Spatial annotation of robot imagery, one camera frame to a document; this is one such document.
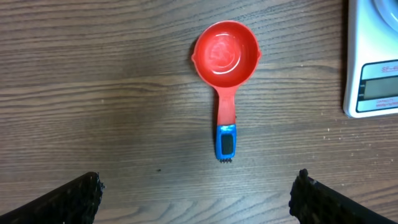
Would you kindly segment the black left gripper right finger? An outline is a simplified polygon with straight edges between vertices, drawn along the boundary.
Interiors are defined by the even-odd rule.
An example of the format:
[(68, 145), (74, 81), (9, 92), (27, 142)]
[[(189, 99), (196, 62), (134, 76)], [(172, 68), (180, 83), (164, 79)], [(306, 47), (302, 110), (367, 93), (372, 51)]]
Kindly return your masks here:
[(300, 170), (290, 191), (289, 213), (300, 224), (394, 224)]

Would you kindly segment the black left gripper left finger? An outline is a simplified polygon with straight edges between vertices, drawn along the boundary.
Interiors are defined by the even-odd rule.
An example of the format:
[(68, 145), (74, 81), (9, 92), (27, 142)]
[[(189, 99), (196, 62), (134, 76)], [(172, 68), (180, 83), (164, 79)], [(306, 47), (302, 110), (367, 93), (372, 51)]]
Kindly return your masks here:
[(1, 215), (5, 224), (93, 224), (104, 184), (88, 172), (61, 187)]

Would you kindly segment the red measuring scoop blue handle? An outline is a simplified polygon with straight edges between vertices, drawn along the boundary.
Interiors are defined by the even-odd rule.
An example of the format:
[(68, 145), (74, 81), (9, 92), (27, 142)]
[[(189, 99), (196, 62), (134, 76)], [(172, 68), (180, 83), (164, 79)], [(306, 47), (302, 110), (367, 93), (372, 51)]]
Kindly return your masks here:
[(195, 70), (218, 95), (215, 156), (221, 163), (232, 162), (236, 154), (236, 92), (254, 74), (261, 57), (254, 32), (238, 21), (212, 24), (194, 46)]

